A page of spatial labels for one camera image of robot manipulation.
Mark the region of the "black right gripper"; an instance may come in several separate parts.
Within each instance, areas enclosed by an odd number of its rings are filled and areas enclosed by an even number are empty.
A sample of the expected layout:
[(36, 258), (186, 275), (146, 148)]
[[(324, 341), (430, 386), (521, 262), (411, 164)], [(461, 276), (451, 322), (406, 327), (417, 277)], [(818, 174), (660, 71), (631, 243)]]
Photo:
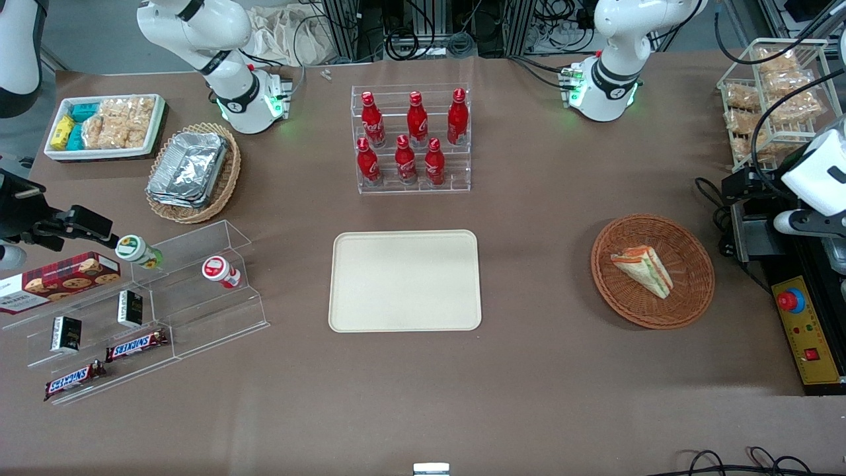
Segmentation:
[(46, 201), (45, 186), (2, 170), (1, 237), (5, 242), (24, 242), (61, 252), (64, 239), (118, 243), (112, 220), (82, 206), (68, 211)]

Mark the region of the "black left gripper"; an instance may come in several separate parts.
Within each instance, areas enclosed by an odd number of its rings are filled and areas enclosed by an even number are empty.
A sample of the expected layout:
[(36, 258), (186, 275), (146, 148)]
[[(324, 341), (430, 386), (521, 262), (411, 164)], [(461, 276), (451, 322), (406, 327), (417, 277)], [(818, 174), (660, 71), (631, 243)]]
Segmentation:
[(746, 199), (780, 198), (794, 201), (794, 193), (783, 184), (776, 171), (758, 171), (754, 167), (740, 169), (721, 180), (723, 202)]

